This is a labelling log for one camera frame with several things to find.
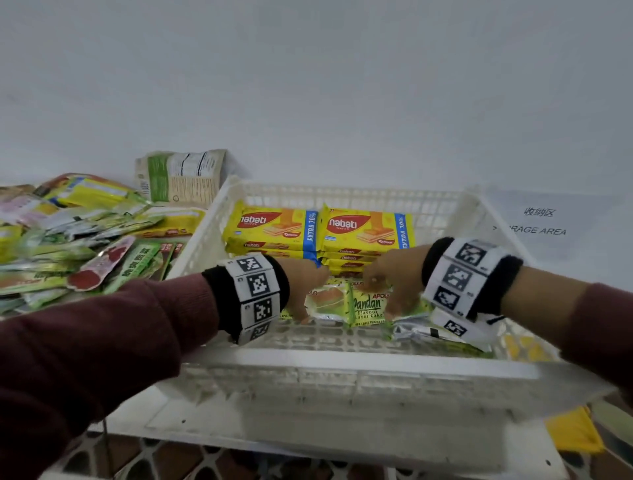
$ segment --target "left hand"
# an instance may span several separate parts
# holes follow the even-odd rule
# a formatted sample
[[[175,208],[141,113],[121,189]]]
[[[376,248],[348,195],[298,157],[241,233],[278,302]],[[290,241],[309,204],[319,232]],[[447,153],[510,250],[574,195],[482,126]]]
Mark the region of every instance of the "left hand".
[[[297,321],[308,318],[305,307],[306,296],[309,291],[325,284],[330,276],[327,267],[318,267],[311,260],[298,258],[275,258],[284,269],[290,284],[290,297],[285,306],[288,313]]]

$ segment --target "hand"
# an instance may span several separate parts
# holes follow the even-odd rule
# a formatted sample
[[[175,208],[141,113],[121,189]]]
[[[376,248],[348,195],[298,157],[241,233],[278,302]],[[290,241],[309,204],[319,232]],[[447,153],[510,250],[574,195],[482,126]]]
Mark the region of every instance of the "hand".
[[[392,320],[412,310],[418,303],[422,285],[422,264],[431,245],[421,245],[403,250],[389,250],[363,271],[363,290],[368,293],[385,291],[389,295],[385,307],[385,318]]]
[[[325,284],[330,276],[330,270],[327,267],[317,268],[311,260],[298,258],[276,258],[275,260],[284,269],[290,284],[290,297],[285,309],[295,320],[307,319],[306,296],[310,290]]]

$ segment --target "paper sign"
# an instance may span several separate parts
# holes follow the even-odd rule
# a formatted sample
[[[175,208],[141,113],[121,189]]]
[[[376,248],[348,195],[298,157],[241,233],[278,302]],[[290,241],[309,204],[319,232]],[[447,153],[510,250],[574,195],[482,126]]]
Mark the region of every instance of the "paper sign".
[[[486,198],[536,260],[567,260],[578,240],[622,199],[616,195],[486,189]]]

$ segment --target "white plastic basket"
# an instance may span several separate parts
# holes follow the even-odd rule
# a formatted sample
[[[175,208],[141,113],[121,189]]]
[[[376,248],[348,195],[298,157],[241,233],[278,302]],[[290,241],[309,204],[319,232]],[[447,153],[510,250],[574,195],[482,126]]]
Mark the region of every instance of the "white plastic basket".
[[[250,205],[319,209],[357,208],[411,213],[417,244],[442,236],[473,236],[503,245],[532,263],[516,235],[474,192],[400,191],[259,184],[230,177],[174,265],[169,278],[216,265],[225,258],[223,228],[238,199]],[[252,346],[232,346],[222,332],[184,364],[180,377],[163,382],[169,395],[196,401],[215,393],[242,395],[266,408],[332,413],[354,405],[363,415],[442,408],[503,409],[515,418],[546,417],[613,388],[569,363],[509,359],[506,338],[533,336],[512,321],[494,345],[497,360],[439,357],[422,345],[388,342],[376,328],[278,324]],[[555,349],[535,340],[557,357]],[[521,351],[519,360],[526,360]]]

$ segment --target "sweater sleeve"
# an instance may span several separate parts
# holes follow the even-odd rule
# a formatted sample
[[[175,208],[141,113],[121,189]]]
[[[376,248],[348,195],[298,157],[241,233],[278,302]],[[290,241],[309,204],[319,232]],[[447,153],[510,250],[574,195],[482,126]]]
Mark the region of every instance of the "sweater sleeve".
[[[91,422],[176,376],[217,325],[200,274],[0,322],[0,478],[37,478]]]
[[[633,393],[633,293],[589,286],[570,318],[561,356]]]

